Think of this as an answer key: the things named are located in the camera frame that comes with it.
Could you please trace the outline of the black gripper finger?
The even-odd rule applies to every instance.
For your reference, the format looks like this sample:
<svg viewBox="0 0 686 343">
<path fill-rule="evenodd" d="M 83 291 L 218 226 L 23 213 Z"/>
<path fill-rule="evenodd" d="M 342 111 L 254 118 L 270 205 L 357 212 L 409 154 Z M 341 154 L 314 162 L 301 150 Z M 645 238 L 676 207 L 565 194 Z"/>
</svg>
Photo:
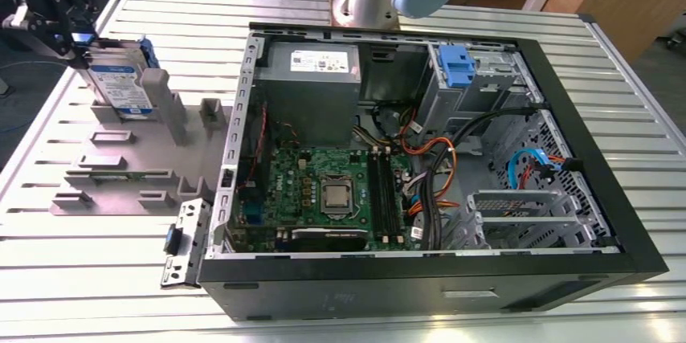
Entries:
<svg viewBox="0 0 686 343">
<path fill-rule="evenodd" d="M 64 59 L 67 65 L 78 70 L 90 68 L 86 52 L 92 43 L 92 34 L 90 32 L 76 32 L 71 34 L 51 33 L 51 49 L 55 56 Z"/>
</svg>

